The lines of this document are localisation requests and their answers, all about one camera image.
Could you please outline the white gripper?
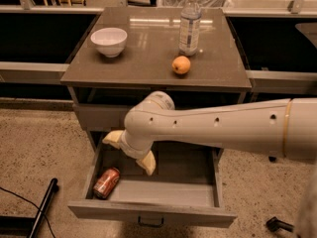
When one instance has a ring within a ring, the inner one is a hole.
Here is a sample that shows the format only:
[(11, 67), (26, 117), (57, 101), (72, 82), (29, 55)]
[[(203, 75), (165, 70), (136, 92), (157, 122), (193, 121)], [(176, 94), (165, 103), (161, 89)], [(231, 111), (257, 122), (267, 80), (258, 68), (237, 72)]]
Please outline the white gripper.
[(130, 134), (127, 130), (109, 132), (102, 140), (103, 144), (120, 149), (151, 176), (156, 169), (156, 159), (151, 151), (153, 140)]

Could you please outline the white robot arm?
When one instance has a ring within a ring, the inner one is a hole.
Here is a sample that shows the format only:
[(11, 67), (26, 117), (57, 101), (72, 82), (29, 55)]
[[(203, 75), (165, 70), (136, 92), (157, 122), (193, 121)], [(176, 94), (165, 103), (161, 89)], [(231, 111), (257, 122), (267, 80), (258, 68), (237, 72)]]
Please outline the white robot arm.
[(122, 130), (103, 139), (135, 159), (148, 175), (156, 168), (155, 141), (313, 160), (317, 155), (317, 99), (177, 110), (169, 95), (155, 91), (126, 114)]

